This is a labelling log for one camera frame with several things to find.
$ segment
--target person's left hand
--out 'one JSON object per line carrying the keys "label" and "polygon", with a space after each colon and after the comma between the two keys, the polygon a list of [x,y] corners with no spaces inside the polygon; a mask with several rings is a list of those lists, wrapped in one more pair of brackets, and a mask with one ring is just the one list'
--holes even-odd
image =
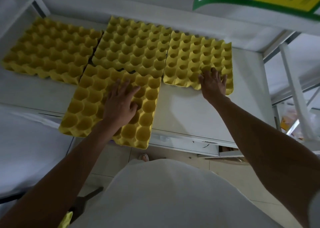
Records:
{"label": "person's left hand", "polygon": [[126,94],[126,88],[129,83],[130,81],[124,82],[120,89],[118,89],[120,80],[114,83],[104,105],[102,121],[114,123],[121,128],[134,117],[138,105],[136,103],[131,104],[131,99],[138,92],[140,86],[135,86]]}

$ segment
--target hand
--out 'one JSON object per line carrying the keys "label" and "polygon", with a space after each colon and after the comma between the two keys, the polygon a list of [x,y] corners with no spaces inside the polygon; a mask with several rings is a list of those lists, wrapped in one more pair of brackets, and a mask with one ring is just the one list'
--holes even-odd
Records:
{"label": "hand", "polygon": [[140,86],[134,87],[126,94],[129,83],[130,81],[124,82],[119,90],[120,80],[114,83],[104,105],[103,122],[115,123],[116,126],[121,128],[134,117],[138,105],[136,103],[131,104],[131,99],[138,92]]}
{"label": "hand", "polygon": [[203,74],[199,74],[198,77],[202,95],[210,104],[213,105],[226,95],[227,75],[224,75],[221,80],[220,72],[212,68],[211,71],[207,70]]}

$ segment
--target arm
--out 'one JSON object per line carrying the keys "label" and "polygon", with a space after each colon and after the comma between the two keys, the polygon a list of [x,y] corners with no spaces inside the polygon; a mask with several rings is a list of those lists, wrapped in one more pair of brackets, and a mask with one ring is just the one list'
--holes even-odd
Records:
{"label": "arm", "polygon": [[119,90],[119,81],[114,84],[105,103],[103,120],[5,214],[0,227],[58,227],[106,143],[136,113],[138,106],[130,107],[130,102],[139,87],[125,95],[128,84],[124,83]]}
{"label": "arm", "polygon": [[308,227],[308,206],[320,190],[320,160],[293,138],[238,107],[225,96],[215,69],[199,75],[204,98],[218,111],[265,188]]}

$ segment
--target egg tray cup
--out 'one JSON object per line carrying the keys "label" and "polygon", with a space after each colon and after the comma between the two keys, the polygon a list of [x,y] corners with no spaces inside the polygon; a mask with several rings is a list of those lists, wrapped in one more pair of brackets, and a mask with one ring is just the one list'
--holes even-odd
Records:
{"label": "egg tray cup", "polygon": [[233,92],[231,43],[226,44],[224,40],[173,31],[165,65],[163,81],[166,84],[192,86],[199,90],[198,75],[216,68],[222,75],[227,75],[226,95]]}
{"label": "egg tray cup", "polygon": [[5,69],[78,84],[102,31],[37,18],[2,63]]}
{"label": "egg tray cup", "polygon": [[111,17],[92,62],[106,69],[124,69],[162,77],[171,28]]}
{"label": "egg tray cup", "polygon": [[112,90],[117,79],[122,83],[130,80],[127,93],[136,85],[141,88],[132,98],[132,102],[138,105],[136,114],[112,139],[119,145],[146,149],[151,136],[161,77],[141,76],[138,72],[130,74],[125,70],[119,72],[114,68],[87,65],[59,131],[76,137],[86,137],[102,120],[106,95]]}

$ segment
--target green border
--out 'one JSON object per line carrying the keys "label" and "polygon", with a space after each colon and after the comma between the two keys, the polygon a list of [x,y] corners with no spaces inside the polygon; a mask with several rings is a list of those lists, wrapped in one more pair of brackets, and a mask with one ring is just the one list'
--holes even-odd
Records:
{"label": "green border", "polygon": [[206,4],[211,4],[211,3],[245,5],[245,6],[256,7],[256,8],[281,12],[285,14],[290,14],[294,16],[299,16],[306,19],[310,19],[310,20],[320,21],[320,15],[316,15],[313,13],[313,10],[315,11],[319,7],[320,2],[310,12],[305,12],[305,11],[292,9],[292,8],[281,6],[281,5],[275,5],[275,4],[270,4],[270,3],[256,1],[256,0],[201,0],[201,1],[194,0],[192,10],[194,11],[201,6],[204,6]]}

